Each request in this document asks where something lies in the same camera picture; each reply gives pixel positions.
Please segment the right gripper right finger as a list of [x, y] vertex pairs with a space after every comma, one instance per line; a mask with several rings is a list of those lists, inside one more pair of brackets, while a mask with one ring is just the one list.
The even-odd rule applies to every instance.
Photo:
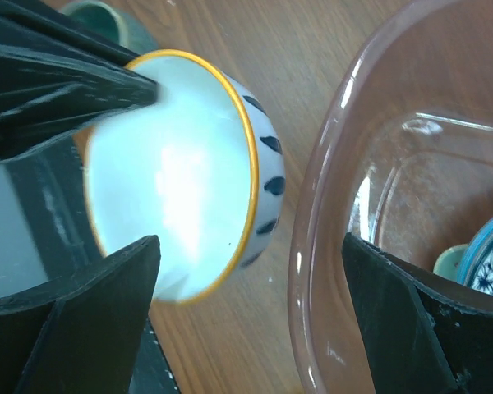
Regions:
[[351, 233], [342, 259], [376, 392], [493, 393], [493, 296]]

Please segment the mint green divided tray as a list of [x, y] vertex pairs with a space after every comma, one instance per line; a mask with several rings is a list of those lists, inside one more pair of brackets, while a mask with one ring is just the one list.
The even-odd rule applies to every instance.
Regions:
[[456, 282], [458, 280], [458, 266], [467, 249], [468, 244], [461, 244], [449, 247], [435, 261], [432, 272], [435, 275]]

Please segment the pink translucent plastic bin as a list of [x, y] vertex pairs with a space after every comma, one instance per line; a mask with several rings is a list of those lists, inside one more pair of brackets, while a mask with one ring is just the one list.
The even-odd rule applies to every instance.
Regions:
[[348, 233], [433, 273], [492, 218], [493, 1], [411, 2], [348, 69], [302, 184], [288, 309], [305, 391], [378, 393], [344, 272]]

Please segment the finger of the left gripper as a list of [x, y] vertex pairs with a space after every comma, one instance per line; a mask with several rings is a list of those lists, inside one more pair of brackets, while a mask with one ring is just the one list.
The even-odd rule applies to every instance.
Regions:
[[41, 1], [0, 1], [0, 16], [119, 66], [137, 57]]
[[158, 83], [80, 50], [0, 44], [0, 160], [158, 97]]

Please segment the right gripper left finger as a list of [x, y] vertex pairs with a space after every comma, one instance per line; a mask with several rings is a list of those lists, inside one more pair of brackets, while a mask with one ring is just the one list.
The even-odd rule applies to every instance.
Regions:
[[0, 298], [0, 393], [126, 393], [160, 262], [159, 239]]

